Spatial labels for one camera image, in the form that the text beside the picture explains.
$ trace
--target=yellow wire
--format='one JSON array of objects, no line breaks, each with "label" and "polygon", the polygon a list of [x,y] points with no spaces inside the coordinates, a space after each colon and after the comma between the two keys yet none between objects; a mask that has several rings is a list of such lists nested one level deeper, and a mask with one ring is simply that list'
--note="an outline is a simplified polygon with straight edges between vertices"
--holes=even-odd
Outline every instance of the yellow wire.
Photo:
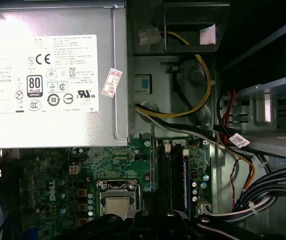
[{"label": "yellow wire", "polygon": [[[179,40],[181,40],[186,45],[190,45],[190,43],[186,39],[184,39],[183,37],[181,37],[180,35],[178,35],[175,32],[168,31],[167,34],[170,34],[170,35],[173,35],[173,36],[177,37]],[[201,102],[199,104],[197,104],[196,107],[194,107],[193,109],[191,109],[189,111],[182,112],[182,113],[176,113],[176,114],[175,113],[157,113],[157,112],[152,112],[152,111],[149,111],[149,110],[142,109],[142,108],[140,108],[138,106],[136,108],[139,109],[142,113],[144,113],[146,115],[153,116],[153,117],[159,117],[159,118],[180,117],[180,116],[184,116],[184,115],[193,113],[193,112],[199,110],[200,108],[202,108],[203,105],[208,100],[208,98],[210,96],[210,93],[211,93],[211,76],[210,76],[209,70],[207,68],[207,65],[204,62],[204,60],[202,59],[202,57],[199,54],[195,54],[195,57],[199,61],[200,65],[202,66],[202,68],[203,68],[203,70],[205,72],[205,75],[206,75],[206,79],[207,79],[207,90],[206,90],[206,93],[205,93],[203,99],[201,100]]]},{"label": "yellow wire", "polygon": [[[221,144],[222,144],[223,146],[225,146],[225,145],[223,144],[222,140],[221,140],[221,137],[220,137],[220,136],[218,136],[218,137],[219,137],[219,141],[221,142]],[[248,184],[245,186],[245,189],[247,189],[247,188],[250,186],[250,184],[252,183],[252,181],[254,180],[255,173],[256,173],[255,166],[254,166],[250,161],[248,161],[246,158],[244,158],[243,156],[239,155],[237,152],[231,151],[231,150],[229,150],[227,147],[226,147],[225,149],[226,149],[227,151],[229,151],[230,153],[234,154],[235,156],[237,156],[238,158],[240,158],[240,159],[244,160],[245,162],[247,162],[250,166],[252,166],[252,168],[253,168],[252,176],[251,176],[251,178],[250,178]]]}]

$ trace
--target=black ram slot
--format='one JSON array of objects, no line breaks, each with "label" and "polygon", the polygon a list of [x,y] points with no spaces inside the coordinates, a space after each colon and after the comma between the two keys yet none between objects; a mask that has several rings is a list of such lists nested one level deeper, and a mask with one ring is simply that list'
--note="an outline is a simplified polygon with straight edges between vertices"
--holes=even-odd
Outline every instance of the black ram slot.
[{"label": "black ram slot", "polygon": [[167,208],[184,210],[183,155],[182,147],[174,146],[170,154],[162,144],[157,158],[158,191],[165,194]]}]

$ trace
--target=ce mark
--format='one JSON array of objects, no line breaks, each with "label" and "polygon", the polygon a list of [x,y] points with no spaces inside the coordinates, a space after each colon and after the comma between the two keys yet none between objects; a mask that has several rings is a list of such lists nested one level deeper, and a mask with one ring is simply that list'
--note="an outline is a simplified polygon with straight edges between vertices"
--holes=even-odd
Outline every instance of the ce mark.
[{"label": "ce mark", "polygon": [[[47,64],[51,64],[49,62],[49,56],[50,56],[50,54],[46,54],[45,57],[44,57],[44,62],[46,62]],[[39,61],[39,57],[42,57],[42,54],[39,54],[39,55],[36,56],[36,59],[35,59],[36,63],[39,64],[39,65],[42,65],[42,63]]]}]

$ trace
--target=80 plus logo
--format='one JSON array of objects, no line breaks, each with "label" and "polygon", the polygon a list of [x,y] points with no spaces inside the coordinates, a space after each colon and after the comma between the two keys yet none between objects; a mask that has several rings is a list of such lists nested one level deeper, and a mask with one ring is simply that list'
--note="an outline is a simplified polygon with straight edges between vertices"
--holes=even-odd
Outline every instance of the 80 plus logo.
[{"label": "80 plus logo", "polygon": [[91,90],[79,90],[77,98],[82,99],[82,98],[93,98],[95,97],[95,94],[90,94]]},{"label": "80 plus logo", "polygon": [[43,96],[43,78],[41,75],[30,75],[26,78],[27,96],[29,98],[39,98]]}]

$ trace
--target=motherboard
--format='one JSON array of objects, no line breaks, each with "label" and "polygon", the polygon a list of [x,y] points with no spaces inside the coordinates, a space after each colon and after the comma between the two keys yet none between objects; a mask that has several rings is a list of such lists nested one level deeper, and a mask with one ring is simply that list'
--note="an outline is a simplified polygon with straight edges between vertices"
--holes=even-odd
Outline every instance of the motherboard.
[{"label": "motherboard", "polygon": [[168,208],[194,214],[196,198],[209,197],[208,179],[202,180],[209,176],[208,146],[194,139],[157,140],[155,169],[151,147],[149,140],[133,139],[125,147],[40,150],[24,161],[20,180],[23,232],[37,229],[39,240],[49,240],[104,214],[125,218],[141,209],[153,172],[156,191],[168,195]]}]

